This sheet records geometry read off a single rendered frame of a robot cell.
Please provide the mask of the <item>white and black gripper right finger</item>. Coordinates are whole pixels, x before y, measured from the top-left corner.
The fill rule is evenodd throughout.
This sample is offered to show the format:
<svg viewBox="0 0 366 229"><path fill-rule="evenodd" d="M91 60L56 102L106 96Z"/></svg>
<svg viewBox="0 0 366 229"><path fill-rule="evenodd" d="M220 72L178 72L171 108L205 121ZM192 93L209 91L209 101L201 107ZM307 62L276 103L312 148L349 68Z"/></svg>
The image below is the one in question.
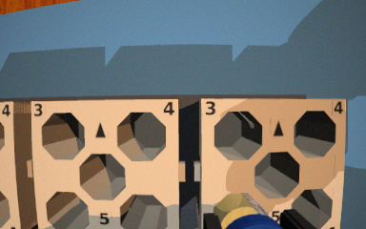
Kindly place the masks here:
<svg viewBox="0 0 366 229"><path fill-rule="evenodd" d="M280 213L279 225L283 229L316 229L296 209L285 209Z"/></svg>

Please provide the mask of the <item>light blue bench mat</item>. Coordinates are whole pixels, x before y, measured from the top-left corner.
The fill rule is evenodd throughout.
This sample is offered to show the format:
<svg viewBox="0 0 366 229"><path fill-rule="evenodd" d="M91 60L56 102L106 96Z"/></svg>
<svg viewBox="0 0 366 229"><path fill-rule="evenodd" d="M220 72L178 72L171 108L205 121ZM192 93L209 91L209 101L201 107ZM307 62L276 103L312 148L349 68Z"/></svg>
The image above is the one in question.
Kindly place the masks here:
<svg viewBox="0 0 366 229"><path fill-rule="evenodd" d="M0 98L346 99L340 229L366 229L366 0L78 0L0 14Z"/></svg>

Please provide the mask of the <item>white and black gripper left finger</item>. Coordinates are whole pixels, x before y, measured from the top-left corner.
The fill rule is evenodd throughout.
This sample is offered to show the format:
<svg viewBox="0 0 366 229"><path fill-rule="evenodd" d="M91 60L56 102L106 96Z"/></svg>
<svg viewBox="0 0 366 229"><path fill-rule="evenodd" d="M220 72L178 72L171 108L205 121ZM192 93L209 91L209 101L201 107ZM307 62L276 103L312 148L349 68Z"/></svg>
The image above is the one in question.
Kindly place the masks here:
<svg viewBox="0 0 366 229"><path fill-rule="evenodd" d="M218 216L214 213L204 213L203 229L222 229Z"/></svg>

